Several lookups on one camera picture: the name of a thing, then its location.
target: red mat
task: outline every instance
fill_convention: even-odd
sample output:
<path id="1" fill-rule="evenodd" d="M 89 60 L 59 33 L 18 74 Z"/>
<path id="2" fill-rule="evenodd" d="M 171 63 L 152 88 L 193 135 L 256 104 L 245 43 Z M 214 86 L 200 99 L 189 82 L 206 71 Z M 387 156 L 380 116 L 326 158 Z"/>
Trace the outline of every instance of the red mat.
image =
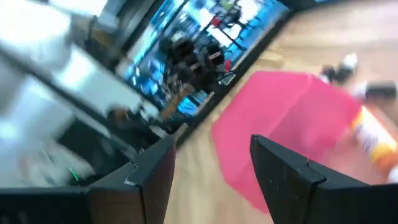
<path id="1" fill-rule="evenodd" d="M 268 212 L 250 158 L 251 135 L 261 134 L 319 161 L 360 106 L 347 93 L 312 75 L 253 74 L 211 130 L 225 180 L 255 207 Z"/>

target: orange bottle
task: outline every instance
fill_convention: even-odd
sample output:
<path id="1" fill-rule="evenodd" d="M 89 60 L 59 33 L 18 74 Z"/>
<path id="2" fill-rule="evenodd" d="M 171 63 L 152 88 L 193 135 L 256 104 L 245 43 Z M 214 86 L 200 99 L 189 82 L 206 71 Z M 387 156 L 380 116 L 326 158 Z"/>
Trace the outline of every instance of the orange bottle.
<path id="1" fill-rule="evenodd" d="M 375 168 L 388 182 L 398 182 L 398 130 L 384 113 L 375 107 L 363 106 L 352 129 Z"/>

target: wooden floor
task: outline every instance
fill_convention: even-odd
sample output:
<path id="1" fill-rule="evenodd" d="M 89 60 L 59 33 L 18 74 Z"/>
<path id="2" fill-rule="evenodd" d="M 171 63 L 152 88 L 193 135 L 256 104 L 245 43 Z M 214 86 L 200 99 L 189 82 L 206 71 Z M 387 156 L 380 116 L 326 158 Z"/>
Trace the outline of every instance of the wooden floor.
<path id="1" fill-rule="evenodd" d="M 307 11 L 290 22 L 179 150 L 165 223 L 272 223 L 225 184 L 210 136 L 212 123 L 257 70 L 317 73 L 323 64 L 337 64 L 356 52 L 359 70 L 351 83 L 398 79 L 397 11 L 395 0 L 352 1 Z M 386 111 L 398 122 L 395 105 Z"/>

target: green light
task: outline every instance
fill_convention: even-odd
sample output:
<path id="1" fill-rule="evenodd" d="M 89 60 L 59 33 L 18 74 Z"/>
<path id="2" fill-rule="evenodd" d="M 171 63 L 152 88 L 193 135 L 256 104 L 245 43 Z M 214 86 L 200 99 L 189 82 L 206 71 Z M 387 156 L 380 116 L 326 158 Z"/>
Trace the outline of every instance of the green light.
<path id="1" fill-rule="evenodd" d="M 70 170 L 70 172 L 72 173 L 72 175 L 73 175 L 73 177 L 75 178 L 75 180 L 76 180 L 76 181 L 79 181 L 79 177 L 76 175 L 76 173 L 75 173 L 71 168 L 69 168 L 69 170 Z"/>

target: pink mat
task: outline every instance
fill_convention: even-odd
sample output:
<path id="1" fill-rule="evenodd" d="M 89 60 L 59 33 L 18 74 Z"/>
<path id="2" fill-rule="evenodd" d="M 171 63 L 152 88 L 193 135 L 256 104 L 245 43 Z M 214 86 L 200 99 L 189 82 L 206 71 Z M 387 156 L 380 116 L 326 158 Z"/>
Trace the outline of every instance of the pink mat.
<path id="1" fill-rule="evenodd" d="M 268 212 L 250 158 L 252 134 L 318 161 L 358 114 L 345 92 L 304 73 L 257 72 L 214 123 L 211 135 L 227 183 Z"/>

